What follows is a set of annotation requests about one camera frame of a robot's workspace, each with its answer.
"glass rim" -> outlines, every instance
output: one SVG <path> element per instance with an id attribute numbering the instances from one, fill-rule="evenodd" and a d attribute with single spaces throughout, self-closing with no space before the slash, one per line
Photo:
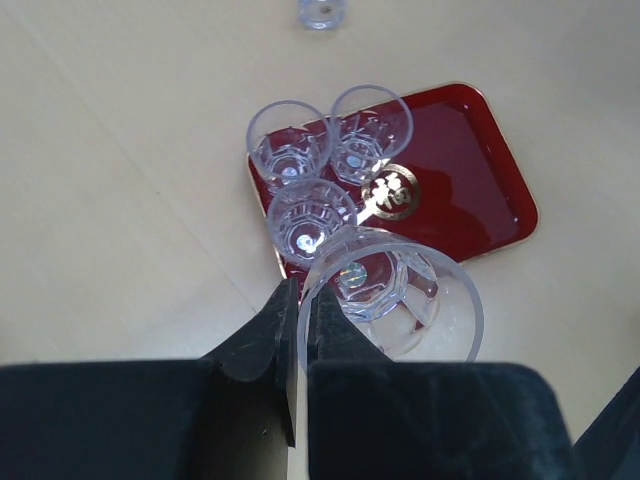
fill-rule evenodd
<path id="1" fill-rule="evenodd" d="M 338 96 L 338 98 L 336 98 L 336 100 L 333 102 L 333 106 L 331 107 L 330 121 L 331 121 L 332 130 L 336 130 L 336 127 L 337 127 L 337 119 L 338 119 L 337 110 L 338 110 L 338 105 L 340 104 L 340 102 L 342 100 L 344 100 L 347 96 L 351 95 L 353 92 L 355 92 L 357 90 L 366 90 L 366 89 L 378 90 L 380 92 L 384 92 L 384 93 L 388 94 L 391 97 L 392 101 L 396 101 L 396 102 L 398 102 L 400 104 L 400 106 L 404 110 L 404 112 L 407 115 L 407 118 L 409 120 L 409 125 L 407 126 L 407 137 L 404 139 L 404 141 L 396 149 L 394 149 L 390 153 L 385 154 L 384 156 L 363 155 L 363 154 L 358 153 L 358 152 L 356 152 L 354 150 L 351 150 L 350 148 L 345 148 L 345 150 L 348 153 L 353 154 L 354 156 L 357 156 L 359 158 L 364 158 L 364 159 L 367 159 L 367 160 L 377 160 L 377 159 L 385 158 L 385 157 L 391 158 L 391 157 L 397 155 L 398 153 L 400 153 L 405 148 L 407 148 L 407 146 L 409 145 L 409 142 L 413 138 L 413 115 L 411 115 L 411 110 L 409 110 L 409 106 L 407 105 L 407 102 L 405 102 L 398 94 L 392 92 L 388 88 L 381 87 L 379 85 L 356 85 L 356 86 L 348 88 L 347 90 L 342 92 Z M 335 135 L 335 140 L 334 140 L 335 143 L 336 144 L 340 143 L 340 138 L 339 138 L 339 135 L 337 134 L 337 131 L 334 132 L 334 135 Z"/>
<path id="2" fill-rule="evenodd" d="M 317 117 L 322 121 L 322 123 L 324 124 L 325 130 L 327 131 L 327 135 L 329 136 L 328 137 L 329 148 L 327 148 L 327 151 L 320 157 L 321 160 L 318 167 L 303 175 L 291 176 L 291 175 L 283 175 L 281 173 L 271 172 L 268 169 L 266 169 L 259 160 L 256 160 L 255 158 L 255 149 L 252 147 L 252 143 L 251 143 L 251 133 L 255 128 L 256 123 L 258 122 L 258 118 L 260 118 L 260 116 L 264 114 L 267 110 L 270 110 L 271 108 L 274 108 L 274 107 L 279 107 L 281 105 L 297 105 L 299 107 L 304 107 L 310 110 L 311 112 L 316 114 Z M 277 102 L 272 102 L 268 105 L 265 105 L 260 110 L 258 110 L 258 112 L 253 116 L 253 118 L 251 118 L 251 121 L 249 122 L 245 141 L 247 146 L 247 152 L 249 153 L 249 158 L 251 158 L 251 163 L 253 163 L 253 166 L 256 168 L 256 170 L 258 170 L 258 173 L 260 173 L 260 176 L 263 178 L 276 178 L 279 180 L 291 179 L 291 178 L 307 179 L 307 178 L 313 177 L 316 173 L 322 170 L 329 162 L 329 158 L 331 157 L 331 153 L 333 151 L 333 143 L 334 143 L 333 132 L 331 129 L 331 125 L 326 118 L 326 115 L 324 115 L 320 110 L 318 110 L 313 105 L 309 105 L 308 103 L 301 102 L 299 100 L 278 100 Z"/>
<path id="3" fill-rule="evenodd" d="M 323 275 L 324 281 L 319 282 L 313 290 L 309 290 L 308 294 L 304 296 L 300 303 L 300 309 L 298 311 L 298 327 L 297 327 L 297 348 L 298 348 L 298 359 L 300 360 L 300 365 L 302 370 L 307 372 L 307 335 L 308 335 L 308 326 L 309 326 L 309 317 L 311 314 L 311 303 L 313 299 L 320 293 L 320 289 L 329 281 L 333 275 L 340 271 L 340 265 L 349 264 L 354 262 L 360 258 L 374 255 L 376 253 L 385 253 L 395 249 L 404 249 L 420 253 L 423 255 L 429 255 L 433 257 L 437 262 L 441 262 L 444 264 L 446 268 L 449 268 L 456 278 L 458 278 L 466 287 L 469 292 L 469 297 L 471 298 L 471 303 L 473 305 L 473 312 L 475 317 L 475 325 L 474 325 L 474 334 L 473 341 L 471 343 L 471 348 L 469 349 L 469 353 L 467 354 L 467 358 L 464 360 L 465 362 L 473 362 L 480 351 L 480 346 L 482 344 L 482 338 L 484 336 L 484 309 L 482 307 L 482 300 L 480 299 L 480 294 L 478 293 L 478 289 L 476 288 L 473 280 L 466 272 L 462 266 L 455 260 L 453 260 L 448 255 L 440 252 L 431 247 L 427 247 L 426 245 L 422 245 L 420 243 L 412 242 L 407 239 L 406 241 L 400 240 L 390 240 L 385 243 L 378 243 L 374 245 L 368 245 L 366 247 L 360 248 L 351 252 L 349 255 L 346 255 L 340 261 L 334 262 L 328 269 L 325 270 L 325 274 Z"/>
<path id="4" fill-rule="evenodd" d="M 284 187 L 282 187 L 280 190 L 278 190 L 278 193 L 276 193 L 276 195 L 273 197 L 273 200 L 271 200 L 271 203 L 269 204 L 269 208 L 267 209 L 267 229 L 269 230 L 269 232 L 273 232 L 276 230 L 276 223 L 273 220 L 273 210 L 275 209 L 275 206 L 282 200 L 282 197 L 288 193 L 288 191 L 292 190 L 293 188 L 296 187 L 304 187 L 305 185 L 309 185 L 311 183 L 315 183 L 318 185 L 324 185 L 326 187 L 331 188 L 332 190 L 336 190 L 339 191 L 342 196 L 344 198 L 346 198 L 347 200 L 347 209 L 349 210 L 349 213 L 351 213 L 351 215 L 349 216 L 349 222 L 345 223 L 345 225 L 348 224 L 353 224 L 356 225 L 357 223 L 357 215 L 358 215 L 358 210 L 356 208 L 356 204 L 353 201 L 353 199 L 351 198 L 351 196 L 347 193 L 346 190 L 344 190 L 343 188 L 341 188 L 339 185 L 337 185 L 334 182 L 331 182 L 329 180 L 325 180 L 323 178 L 305 178 L 302 179 L 300 181 L 293 181 L 291 182 L 289 185 L 285 185 Z M 288 253 L 283 253 L 281 252 L 277 246 L 276 246 L 276 250 L 278 251 L 278 254 L 282 255 L 282 257 L 290 263 L 293 263 L 294 265 L 298 265 L 299 267 L 305 267 L 308 268 L 311 266 L 311 264 L 313 263 L 313 261 L 315 260 L 315 257 L 310 259 L 308 262 L 301 262 L 300 259 L 298 257 L 296 257 L 295 255 L 291 255 Z"/>

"tabletop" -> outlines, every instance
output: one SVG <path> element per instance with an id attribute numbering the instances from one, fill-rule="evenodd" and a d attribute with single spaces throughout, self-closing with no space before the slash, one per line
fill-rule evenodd
<path id="1" fill-rule="evenodd" d="M 639 16 L 635 0 L 352 0 L 313 32 L 293 0 L 2 0 L 0 362 L 211 350 L 280 278 L 245 163 L 253 114 L 463 81 L 540 210 L 529 240 L 465 264 L 478 359 L 538 370 L 577 438 L 640 363 Z"/>

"glass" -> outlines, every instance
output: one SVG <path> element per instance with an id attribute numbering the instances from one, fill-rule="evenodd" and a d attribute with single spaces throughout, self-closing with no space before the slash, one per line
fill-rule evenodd
<path id="1" fill-rule="evenodd" d="M 413 136 L 407 104 L 375 85 L 350 88 L 333 104 L 335 148 L 331 165 L 344 182 L 362 185 L 402 152 Z"/>
<path id="2" fill-rule="evenodd" d="M 320 175 L 332 149 L 329 122 L 319 110 L 296 100 L 267 105 L 249 123 L 247 151 L 275 194 L 291 181 Z"/>
<path id="3" fill-rule="evenodd" d="M 344 20 L 347 0 L 298 0 L 298 20 L 314 30 L 330 30 Z"/>
<path id="4" fill-rule="evenodd" d="M 317 251 L 302 290 L 298 355 L 306 370 L 311 301 L 329 283 L 351 322 L 396 360 L 473 361 L 480 296 L 458 263 L 386 230 L 345 226 Z"/>
<path id="5" fill-rule="evenodd" d="M 345 225 L 355 225 L 356 206 L 347 192 L 321 179 L 283 187 L 267 212 L 267 227 L 287 262 L 310 267 L 316 249 Z"/>

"tray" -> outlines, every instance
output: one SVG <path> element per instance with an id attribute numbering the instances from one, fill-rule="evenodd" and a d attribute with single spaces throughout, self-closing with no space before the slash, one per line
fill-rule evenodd
<path id="1" fill-rule="evenodd" d="M 349 192 L 358 224 L 404 235 L 458 262 L 529 237 L 538 209 L 482 93 L 453 83 L 402 98 L 414 134 L 393 163 L 363 187 L 340 182 L 331 166 L 322 175 Z M 272 196 L 247 161 L 265 213 Z M 276 255 L 284 277 L 304 283 L 306 271 Z"/>

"circular logo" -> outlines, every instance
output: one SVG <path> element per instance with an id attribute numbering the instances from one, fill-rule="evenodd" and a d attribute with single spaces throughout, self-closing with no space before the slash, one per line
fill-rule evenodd
<path id="1" fill-rule="evenodd" d="M 420 185 L 408 168 L 390 163 L 362 186 L 362 199 L 376 217 L 403 220 L 420 205 Z"/>

